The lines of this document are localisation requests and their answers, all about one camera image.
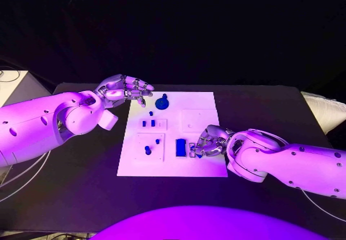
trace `blue rectangular block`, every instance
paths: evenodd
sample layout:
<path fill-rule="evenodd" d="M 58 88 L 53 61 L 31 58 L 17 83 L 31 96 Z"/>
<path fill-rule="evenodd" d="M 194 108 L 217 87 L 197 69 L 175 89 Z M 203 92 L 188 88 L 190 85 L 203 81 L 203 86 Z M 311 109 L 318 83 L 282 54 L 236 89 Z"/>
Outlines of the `blue rectangular block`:
<path fill-rule="evenodd" d="M 185 139 L 177 139 L 175 141 L 177 145 L 177 156 L 178 157 L 187 157 L 187 140 Z"/>

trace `white board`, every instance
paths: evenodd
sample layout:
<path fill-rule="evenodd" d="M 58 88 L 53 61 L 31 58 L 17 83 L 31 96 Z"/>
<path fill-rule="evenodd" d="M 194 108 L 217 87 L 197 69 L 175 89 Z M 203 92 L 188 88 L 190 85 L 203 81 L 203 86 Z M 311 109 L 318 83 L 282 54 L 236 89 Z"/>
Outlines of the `white board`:
<path fill-rule="evenodd" d="M 164 94 L 168 94 L 169 107 L 159 110 L 156 100 L 164 97 Z M 152 127 L 152 120 L 156 120 L 155 127 Z M 146 98 L 146 107 L 142 107 L 138 101 L 132 101 L 117 175 L 228 177 L 224 155 L 190 157 L 190 143 L 198 142 L 210 124 L 220 125 L 213 92 L 156 91 L 154 97 Z M 158 134 L 164 134 L 164 137 L 156 145 Z M 177 139 L 187 139 L 187 157 L 177 157 Z M 145 146 L 152 146 L 151 155 L 146 154 Z"/>

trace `robotic hand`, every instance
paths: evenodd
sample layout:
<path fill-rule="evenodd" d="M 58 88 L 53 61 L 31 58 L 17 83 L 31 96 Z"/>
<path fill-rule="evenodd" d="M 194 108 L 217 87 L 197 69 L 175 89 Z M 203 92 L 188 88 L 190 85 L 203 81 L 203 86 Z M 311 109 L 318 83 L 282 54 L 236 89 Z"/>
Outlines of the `robotic hand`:
<path fill-rule="evenodd" d="M 97 125 L 112 130 L 119 117 L 107 110 L 129 100 L 146 107 L 155 87 L 115 75 L 94 91 L 66 92 L 0 107 L 0 167 L 37 158 Z"/>
<path fill-rule="evenodd" d="M 234 132 L 210 125 L 195 153 L 227 154 L 227 168 L 262 183 L 270 173 L 288 186 L 346 199 L 346 151 L 289 142 L 275 134 L 249 129 Z"/>

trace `wire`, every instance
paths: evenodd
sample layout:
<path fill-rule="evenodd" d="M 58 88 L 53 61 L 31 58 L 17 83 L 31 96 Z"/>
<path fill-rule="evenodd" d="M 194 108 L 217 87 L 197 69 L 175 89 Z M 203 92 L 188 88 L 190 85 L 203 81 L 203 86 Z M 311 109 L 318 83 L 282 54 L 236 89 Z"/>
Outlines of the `wire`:
<path fill-rule="evenodd" d="M 346 220 L 344 220 L 342 218 L 340 218 L 338 216 L 335 216 L 332 213 L 329 213 L 319 205 L 318 203 L 312 200 L 312 198 L 309 197 L 308 193 L 305 190 L 302 190 L 305 193 L 305 196 L 308 197 L 308 199 L 311 200 L 311 202 L 315 204 L 315 206 L 328 214 L 331 215 L 334 218 L 340 219 L 341 221 L 346 222 Z"/>
<path fill-rule="evenodd" d="M 41 156 L 41 158 L 40 158 L 38 161 L 32 164 L 32 166 L 31 166 L 11 181 L 8 181 L 5 184 L 0 185 L 0 188 L 2 188 L 4 186 L 6 186 L 11 182 L 14 182 L 14 181 L 34 168 L 34 166 L 40 163 L 40 161 L 43 160 L 43 158 L 45 157 L 47 154 L 48 154 L 48 153 L 45 153 L 45 154 Z"/>
<path fill-rule="evenodd" d="M 5 197 L 5 198 L 0 200 L 0 202 L 5 201 L 9 197 L 12 197 L 12 196 L 24 189 L 24 187 L 30 184 L 30 182 L 35 179 L 35 177 L 37 177 L 37 175 L 40 174 L 40 172 L 41 172 L 41 170 L 43 170 L 43 168 L 44 168 L 44 166 L 45 166 L 45 163 L 47 163 L 47 161 L 48 161 L 48 159 L 50 159 L 50 154 L 51 154 L 51 151 L 48 152 L 48 155 L 47 155 L 47 157 L 45 157 L 45 162 L 43 163 L 43 165 L 41 165 L 41 167 L 40 167 L 40 169 L 38 169 L 38 172 L 35 173 L 35 175 L 32 176 L 32 178 L 30 179 L 30 181 L 25 183 L 25 185 L 24 185 L 8 197 Z"/>
<path fill-rule="evenodd" d="M 4 68 L 4 67 L 11 68 L 11 69 L 14 69 L 18 72 L 18 77 L 14 80 L 11 80 L 11 81 L 0 81 L 2 83 L 11 83 L 11 82 L 17 81 L 21 78 L 21 71 L 18 69 L 15 69 L 12 66 L 0 66 L 0 68 Z"/>
<path fill-rule="evenodd" d="M 76 236 L 73 234 L 64 233 L 64 234 L 60 234 L 58 236 L 55 236 L 51 240 L 57 239 L 61 236 L 73 237 L 73 238 L 77 238 L 77 239 L 89 239 L 87 237 Z"/>

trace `white cable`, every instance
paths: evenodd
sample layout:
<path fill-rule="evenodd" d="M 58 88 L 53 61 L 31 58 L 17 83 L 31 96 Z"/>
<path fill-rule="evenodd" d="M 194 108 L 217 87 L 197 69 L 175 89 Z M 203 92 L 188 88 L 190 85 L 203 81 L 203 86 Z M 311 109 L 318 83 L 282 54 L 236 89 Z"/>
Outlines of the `white cable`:
<path fill-rule="evenodd" d="M 0 188 L 2 188 L 4 186 L 6 186 L 11 182 L 14 182 L 14 181 L 34 168 L 34 166 L 40 163 L 40 161 L 43 160 L 43 158 L 45 157 L 47 154 L 48 154 L 48 153 L 45 153 L 45 154 L 41 156 L 41 158 L 40 158 L 38 161 L 32 164 L 32 166 L 31 166 L 11 181 L 8 181 L 5 184 L 0 185 Z"/>
<path fill-rule="evenodd" d="M 50 159 L 50 154 L 51 154 L 51 151 L 48 152 L 48 155 L 47 155 L 47 157 L 45 157 L 45 162 L 43 163 L 43 165 L 41 165 L 41 167 L 40 167 L 40 169 L 38 169 L 38 172 L 35 173 L 35 175 L 32 176 L 32 178 L 30 179 L 30 181 L 25 183 L 25 185 L 24 185 L 8 197 L 5 197 L 5 198 L 0 200 L 0 202 L 5 201 L 9 197 L 12 197 L 12 196 L 22 190 L 22 188 L 30 184 L 30 182 L 35 179 L 35 177 L 37 177 L 37 175 L 40 174 L 40 172 L 41 172 L 41 170 L 43 170 L 43 168 L 44 168 L 44 166 L 45 166 L 45 163 L 47 163 L 47 161 L 48 161 L 48 159 Z"/>
<path fill-rule="evenodd" d="M 312 198 L 309 197 L 308 193 L 305 190 L 302 190 L 305 193 L 305 196 L 308 197 L 308 199 L 311 200 L 311 202 L 315 204 L 315 206 L 327 213 L 329 214 L 334 218 L 340 219 L 341 221 L 346 222 L 346 220 L 344 220 L 342 218 L 340 218 L 338 216 L 335 216 L 332 213 L 329 213 L 319 205 L 318 203 L 312 200 Z"/>

